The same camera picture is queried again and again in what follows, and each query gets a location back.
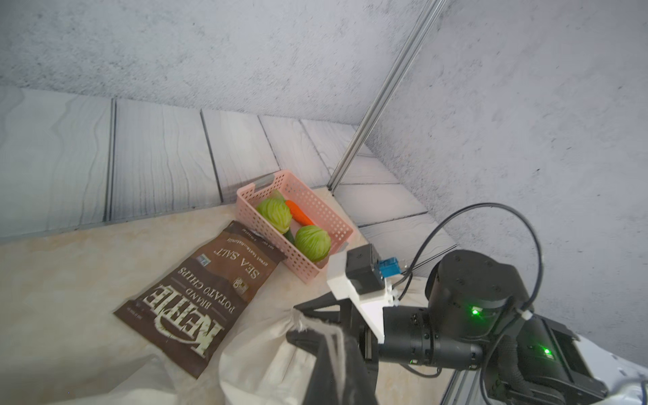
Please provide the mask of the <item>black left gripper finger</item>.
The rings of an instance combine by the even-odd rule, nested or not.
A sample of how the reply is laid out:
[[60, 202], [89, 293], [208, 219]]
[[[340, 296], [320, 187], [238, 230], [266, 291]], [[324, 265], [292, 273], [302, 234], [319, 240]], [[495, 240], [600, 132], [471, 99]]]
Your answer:
[[288, 332], [287, 341], [317, 357], [303, 403], [377, 403], [376, 339], [360, 344], [346, 334], [327, 336], [307, 329]]

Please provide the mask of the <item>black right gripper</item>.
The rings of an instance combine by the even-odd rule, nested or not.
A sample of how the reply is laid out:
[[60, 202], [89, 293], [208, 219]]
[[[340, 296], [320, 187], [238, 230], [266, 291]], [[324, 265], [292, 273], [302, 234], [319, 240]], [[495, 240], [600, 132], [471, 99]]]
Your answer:
[[[384, 309], [385, 339], [379, 358], [402, 365], [478, 368], [528, 300], [526, 290], [514, 266], [475, 251], [452, 251], [430, 273], [426, 307]], [[349, 299], [318, 297], [294, 308], [310, 319], [352, 323]]]

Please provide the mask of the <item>beige drawstring soil bag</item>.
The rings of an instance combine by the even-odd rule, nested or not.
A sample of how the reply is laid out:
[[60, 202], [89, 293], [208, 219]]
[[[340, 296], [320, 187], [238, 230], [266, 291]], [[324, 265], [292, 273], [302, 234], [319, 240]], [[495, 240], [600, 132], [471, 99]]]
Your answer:
[[250, 325], [225, 346], [219, 381], [227, 404], [302, 404], [315, 371], [316, 356], [287, 340], [289, 332], [313, 332], [323, 359], [332, 366], [329, 402], [341, 400], [347, 372], [343, 329], [287, 310], [277, 318]]

